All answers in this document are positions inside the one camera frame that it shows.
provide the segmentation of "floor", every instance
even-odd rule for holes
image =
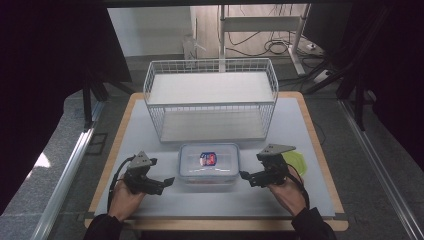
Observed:
[[[247,14],[247,9],[238,7],[234,11],[237,9],[246,10],[244,12]],[[297,78],[287,54],[271,57],[276,75],[281,79],[280,90],[299,91],[314,84],[312,80]],[[142,91],[148,63],[164,58],[182,59],[182,56],[127,58],[133,79],[128,85],[136,91]],[[302,58],[307,72],[321,61],[307,56]],[[338,85],[339,81],[336,81],[314,94],[305,95],[315,130],[349,221],[348,230],[337,232],[337,237],[341,240],[410,239],[342,111],[335,95]],[[52,226],[49,239],[82,239],[84,236],[84,216],[129,99],[129,96],[119,89],[109,85],[107,88],[110,97],[105,103],[92,141]],[[424,226],[424,173],[373,114],[372,101],[368,102],[364,107],[365,132],[418,224]],[[64,110],[55,133],[31,175],[0,217],[0,239],[30,239],[34,233],[84,127],[81,92],[68,97]],[[205,235],[204,232],[143,232],[141,237],[205,239]],[[207,233],[208,237],[215,239],[282,239],[286,235],[285,232]],[[121,239],[136,239],[135,236],[134,232],[125,230]]]

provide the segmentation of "hand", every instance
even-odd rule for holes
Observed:
[[[113,189],[113,198],[108,215],[123,222],[138,209],[144,196],[146,196],[145,193],[132,194],[124,181],[119,180]]]
[[[289,166],[290,174],[301,181],[296,171]],[[270,184],[267,186],[281,206],[290,212],[292,216],[297,216],[304,208],[306,208],[305,198],[291,179],[287,178],[282,185]]]

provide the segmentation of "white shelf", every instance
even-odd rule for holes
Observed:
[[[149,105],[273,103],[266,72],[156,74]]]
[[[161,142],[265,138],[258,109],[166,112],[162,131]]]

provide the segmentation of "white wire basket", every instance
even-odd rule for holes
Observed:
[[[264,140],[278,81],[265,58],[153,61],[143,91],[161,142]]]

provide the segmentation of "black sleeve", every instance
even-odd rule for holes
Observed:
[[[84,240],[119,240],[122,224],[115,217],[101,214],[93,219]]]
[[[335,240],[333,229],[325,223],[317,208],[303,209],[292,221],[302,240]]]

